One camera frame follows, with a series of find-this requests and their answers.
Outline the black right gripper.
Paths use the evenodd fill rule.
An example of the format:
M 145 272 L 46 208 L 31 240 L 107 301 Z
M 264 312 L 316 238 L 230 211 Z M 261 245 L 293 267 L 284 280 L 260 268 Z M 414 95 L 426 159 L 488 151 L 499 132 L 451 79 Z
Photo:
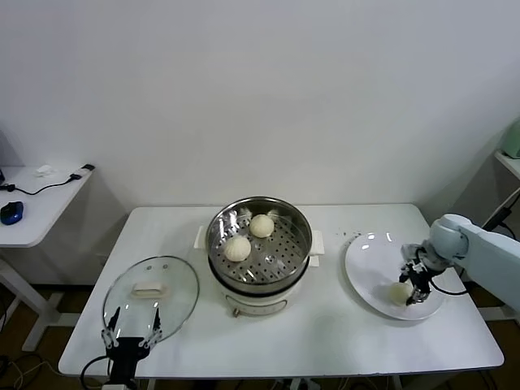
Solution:
M 410 280 L 413 285 L 413 292 L 406 299 L 407 306 L 424 302 L 431 293 L 430 280 L 431 273 L 429 269 L 418 260 L 410 260 L 401 266 L 399 282 L 405 283 Z

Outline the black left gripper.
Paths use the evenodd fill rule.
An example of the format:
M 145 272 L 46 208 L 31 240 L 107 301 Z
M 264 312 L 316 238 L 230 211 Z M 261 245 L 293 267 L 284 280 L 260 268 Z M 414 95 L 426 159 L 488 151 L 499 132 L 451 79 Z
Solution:
M 159 308 L 155 310 L 154 321 L 149 335 L 143 337 L 115 336 L 115 325 L 119 319 L 120 308 L 102 329 L 102 339 L 106 347 L 106 355 L 112 361 L 109 375 L 110 382 L 133 382 L 137 364 L 149 356 L 149 348 L 153 348 L 162 339 Z

